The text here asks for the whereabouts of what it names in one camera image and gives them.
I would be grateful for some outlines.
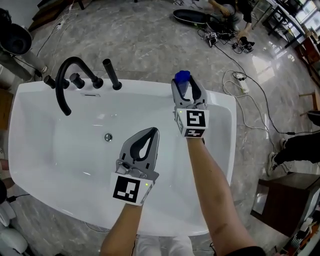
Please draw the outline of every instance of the black pants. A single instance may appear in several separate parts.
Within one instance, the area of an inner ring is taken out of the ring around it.
[[[320,132],[296,136],[287,140],[285,149],[276,155],[274,161],[281,165],[289,161],[306,160],[312,163],[320,162]]]

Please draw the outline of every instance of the person's left arm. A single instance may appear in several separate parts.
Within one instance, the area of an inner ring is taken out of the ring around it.
[[[245,28],[244,30],[241,30],[237,35],[236,35],[236,38],[238,39],[238,41],[240,40],[240,38],[242,37],[246,37],[251,29],[251,25],[252,23],[250,22],[247,22],[246,25],[245,25]]]
[[[134,247],[142,206],[126,203],[122,212],[104,239],[100,256],[130,256]]]

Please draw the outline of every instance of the marble floor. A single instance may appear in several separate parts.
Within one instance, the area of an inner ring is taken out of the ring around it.
[[[197,29],[177,23],[172,12],[178,8],[167,0],[139,0],[138,3],[133,0],[95,0],[83,11],[72,11],[76,14],[70,18],[72,21],[50,37],[39,57],[48,65],[47,74],[52,73],[53,77],[66,58],[78,56],[97,76],[107,78],[102,61],[109,58],[120,79],[170,83],[176,72],[189,70],[207,90],[223,92],[224,73],[227,70],[240,71],[240,68],[217,48],[209,48],[198,36]],[[34,53],[38,52],[56,23],[53,21],[34,33]],[[217,46],[262,86],[268,98],[270,115],[280,131],[309,131],[312,123],[299,114],[310,110],[312,101],[307,97],[299,98],[299,94],[310,93],[316,86],[294,49],[285,49],[286,42],[274,35],[268,36],[262,25],[252,30],[248,40],[255,42],[254,51],[249,54],[236,54],[229,44],[219,42]],[[75,71],[79,70],[72,66],[66,77]],[[229,72],[225,80],[232,79]],[[253,81],[246,81],[249,94],[261,108],[271,138],[278,148],[282,136],[266,117],[264,95]],[[240,95],[232,84],[227,86],[232,93]],[[248,98],[240,98],[239,101],[246,123],[263,127],[254,103]],[[6,142],[4,140],[4,148],[8,147]],[[268,179],[266,164],[272,150],[268,134],[246,127],[237,106],[231,191],[243,224],[266,252],[288,239],[250,215],[258,179]],[[293,172],[319,173],[318,166],[310,162],[291,164]],[[285,172],[281,167],[272,173],[272,177],[282,175]],[[14,195],[22,192],[18,186],[9,191]],[[53,256],[60,252],[67,256],[98,255],[105,233],[89,229],[82,221],[64,215],[32,196],[20,197],[11,205],[17,215],[12,224],[27,239],[36,255]],[[196,256],[213,254],[209,235],[194,236],[191,240]],[[161,238],[161,244],[165,253],[165,237]]]

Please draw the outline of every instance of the person's right arm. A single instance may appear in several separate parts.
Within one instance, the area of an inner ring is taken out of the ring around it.
[[[256,246],[241,223],[226,177],[202,139],[187,138],[196,191],[218,256]]]
[[[222,12],[224,17],[230,16],[229,10],[226,7],[224,7],[223,5],[217,3],[215,0],[208,0],[208,2],[209,2],[209,4],[211,4],[213,6],[213,8],[219,9],[220,12]]]

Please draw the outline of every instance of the black faucet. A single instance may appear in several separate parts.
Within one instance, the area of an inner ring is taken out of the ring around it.
[[[82,69],[82,71],[91,79],[94,88],[98,89],[104,84],[104,81],[101,78],[95,76],[82,59],[80,59],[79,57],[67,58],[62,63],[55,78],[56,99],[58,101],[60,109],[66,116],[69,116],[71,114],[71,109],[69,108],[65,99],[64,79],[68,67],[72,64],[77,64]]]

